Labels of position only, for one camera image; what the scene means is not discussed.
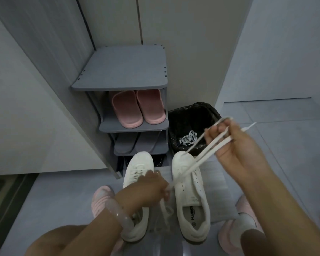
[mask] black trash bag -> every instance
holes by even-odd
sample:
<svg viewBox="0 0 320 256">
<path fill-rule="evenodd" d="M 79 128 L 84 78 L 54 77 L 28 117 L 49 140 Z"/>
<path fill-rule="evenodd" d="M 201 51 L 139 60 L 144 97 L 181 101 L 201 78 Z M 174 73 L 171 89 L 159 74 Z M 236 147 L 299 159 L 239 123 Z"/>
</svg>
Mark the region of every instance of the black trash bag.
<svg viewBox="0 0 320 256">
<path fill-rule="evenodd" d="M 187 151 L 192 145 L 184 145 L 179 139 L 188 135 L 191 130 L 197 133 L 197 138 L 204 133 L 205 128 L 209 128 L 216 123 L 221 116 L 216 109 L 205 102 L 176 108 L 168 112 L 168 135 L 173 151 Z M 203 138 L 191 151 L 192 156 L 197 156 L 206 147 Z"/>
</svg>

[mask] pink slipper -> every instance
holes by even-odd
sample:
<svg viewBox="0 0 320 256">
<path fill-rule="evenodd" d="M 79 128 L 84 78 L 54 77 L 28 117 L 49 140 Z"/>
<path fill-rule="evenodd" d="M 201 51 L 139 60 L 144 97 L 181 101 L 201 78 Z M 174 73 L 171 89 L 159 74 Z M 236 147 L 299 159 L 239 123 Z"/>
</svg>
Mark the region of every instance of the pink slipper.
<svg viewBox="0 0 320 256">
<path fill-rule="evenodd" d="M 94 196 L 92 197 L 91 202 L 91 210 L 94 217 L 97 217 L 99 213 L 102 212 L 104 209 L 105 202 L 109 199 L 115 196 L 115 193 L 112 189 L 110 189 L 108 186 L 102 186 L 98 188 L 98 190 L 95 191 Z M 112 254 L 119 251 L 123 247 L 123 240 L 120 237 L 119 240 L 117 240 Z"/>
<path fill-rule="evenodd" d="M 143 117 L 148 124 L 160 124 L 166 119 L 159 89 L 138 90 L 137 101 L 139 102 Z"/>
<path fill-rule="evenodd" d="M 134 91 L 110 91 L 109 98 L 122 126 L 137 128 L 142 124 L 142 113 Z"/>
<path fill-rule="evenodd" d="M 253 212 L 245 195 L 239 198 L 239 200 L 236 203 L 236 208 L 238 213 L 246 213 L 250 215 L 252 219 L 255 221 L 256 227 L 262 230 L 260 223 L 258 222 L 257 217 L 255 216 L 255 213 Z M 240 249 L 233 246 L 230 241 L 230 230 L 234 222 L 235 220 L 226 221 L 218 233 L 219 244 L 222 247 L 222 249 L 228 254 L 233 254 L 240 251 Z"/>
</svg>

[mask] white shoelace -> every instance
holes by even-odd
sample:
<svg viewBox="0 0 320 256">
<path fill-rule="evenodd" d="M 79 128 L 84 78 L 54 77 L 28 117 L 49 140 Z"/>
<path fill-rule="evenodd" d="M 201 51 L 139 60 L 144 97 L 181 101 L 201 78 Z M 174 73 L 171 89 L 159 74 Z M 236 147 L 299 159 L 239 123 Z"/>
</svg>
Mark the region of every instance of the white shoelace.
<svg viewBox="0 0 320 256">
<path fill-rule="evenodd" d="M 197 141 L 197 133 L 191 130 L 188 135 L 179 139 L 179 143 L 183 143 L 183 145 L 192 145 Z"/>
<path fill-rule="evenodd" d="M 218 120 L 216 123 L 213 124 L 213 126 L 218 125 L 219 123 L 223 122 L 226 119 L 232 119 L 232 117 L 223 117 L 220 120 Z M 255 123 L 252 123 L 248 127 L 244 127 L 241 130 L 244 132 L 251 128 Z M 188 176 L 190 173 L 192 173 L 197 167 L 199 167 L 201 164 L 203 164 L 211 155 L 216 153 L 219 149 L 221 149 L 223 146 L 225 146 L 227 143 L 229 143 L 233 138 L 231 136 L 226 137 L 223 141 L 221 141 L 219 144 L 217 142 L 225 136 L 226 133 L 229 132 L 229 127 L 227 126 L 225 131 L 220 133 L 208 146 L 205 147 L 205 149 L 195 158 L 194 162 L 190 167 L 187 168 L 185 172 L 183 172 L 179 177 L 177 177 L 175 180 L 170 183 L 166 190 L 171 190 L 176 184 L 181 182 L 186 176 Z M 193 146 L 190 147 L 183 155 L 186 155 L 189 151 L 193 149 L 197 145 L 197 143 L 204 137 L 204 133 L 197 139 L 197 141 L 194 143 Z M 160 201 L 160 207 L 162 211 L 162 215 L 165 220 L 165 224 L 168 225 L 168 218 L 171 216 L 166 211 L 165 203 L 163 199 Z"/>
</svg>

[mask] bracelet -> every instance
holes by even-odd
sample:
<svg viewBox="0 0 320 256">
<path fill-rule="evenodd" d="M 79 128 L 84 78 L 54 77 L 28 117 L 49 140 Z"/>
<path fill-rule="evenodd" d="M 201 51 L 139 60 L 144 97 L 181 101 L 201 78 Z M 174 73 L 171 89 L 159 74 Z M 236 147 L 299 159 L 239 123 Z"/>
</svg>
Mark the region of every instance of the bracelet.
<svg viewBox="0 0 320 256">
<path fill-rule="evenodd" d="M 105 208 L 117 219 L 123 228 L 124 233 L 129 233 L 134 228 L 132 219 L 127 215 L 120 204 L 115 199 L 108 199 L 105 202 Z"/>
</svg>

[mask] right hand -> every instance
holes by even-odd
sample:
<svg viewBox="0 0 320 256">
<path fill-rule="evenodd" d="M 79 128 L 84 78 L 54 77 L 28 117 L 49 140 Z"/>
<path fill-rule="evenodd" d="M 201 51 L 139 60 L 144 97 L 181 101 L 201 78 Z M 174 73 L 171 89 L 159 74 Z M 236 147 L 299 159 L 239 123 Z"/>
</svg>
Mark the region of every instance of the right hand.
<svg viewBox="0 0 320 256">
<path fill-rule="evenodd" d="M 245 180 L 257 179 L 272 172 L 263 152 L 256 142 L 233 120 L 226 119 L 217 126 L 205 129 L 205 141 L 211 143 L 229 126 L 229 133 L 219 140 L 231 135 L 233 140 L 216 152 L 216 157 L 226 172 L 240 185 Z"/>
</svg>

